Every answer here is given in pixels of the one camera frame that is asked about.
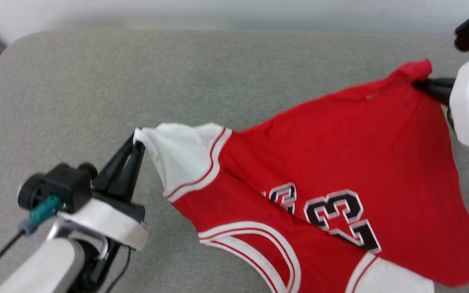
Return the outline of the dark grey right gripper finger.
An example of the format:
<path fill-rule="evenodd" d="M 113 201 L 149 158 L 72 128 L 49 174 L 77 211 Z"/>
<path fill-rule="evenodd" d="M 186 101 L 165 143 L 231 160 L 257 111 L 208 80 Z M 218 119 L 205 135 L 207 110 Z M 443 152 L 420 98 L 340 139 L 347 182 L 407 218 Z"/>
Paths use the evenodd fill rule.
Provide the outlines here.
<path fill-rule="evenodd" d="M 453 88 L 455 84 L 455 78 L 428 78 L 421 81 L 415 81 L 413 86 L 415 87 L 444 87 L 444 88 Z"/>
<path fill-rule="evenodd" d="M 417 86 L 417 89 L 444 106 L 450 105 L 451 88 Z"/>

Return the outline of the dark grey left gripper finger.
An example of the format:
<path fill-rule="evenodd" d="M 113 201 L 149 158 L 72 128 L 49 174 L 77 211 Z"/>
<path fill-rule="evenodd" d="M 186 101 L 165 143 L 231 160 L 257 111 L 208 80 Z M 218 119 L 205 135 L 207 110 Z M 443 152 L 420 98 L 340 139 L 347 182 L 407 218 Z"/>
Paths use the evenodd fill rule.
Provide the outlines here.
<path fill-rule="evenodd" d="M 129 142 L 117 152 L 114 195 L 124 202 L 131 202 L 138 179 L 145 146 L 140 142 Z"/>
<path fill-rule="evenodd" d="M 125 145 L 129 142 L 133 142 L 133 136 L 130 136 L 125 141 L 125 143 L 123 145 Z M 112 156 L 112 158 L 105 165 L 105 167 L 99 172 L 99 174 L 97 175 L 97 178 L 95 178 L 93 180 L 94 190 L 97 190 L 99 192 L 114 192 L 114 180 L 115 180 L 115 176 L 116 176 L 117 152 Z"/>

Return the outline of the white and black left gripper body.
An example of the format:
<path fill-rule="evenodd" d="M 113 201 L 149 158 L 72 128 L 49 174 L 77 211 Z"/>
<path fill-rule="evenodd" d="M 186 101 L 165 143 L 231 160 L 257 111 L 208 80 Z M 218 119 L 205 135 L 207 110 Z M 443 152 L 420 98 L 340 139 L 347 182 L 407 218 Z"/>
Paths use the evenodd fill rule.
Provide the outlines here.
<path fill-rule="evenodd" d="M 59 212 L 57 215 L 138 251 L 143 250 L 147 243 L 148 232 L 145 226 L 99 199 L 89 199 L 76 212 Z"/>

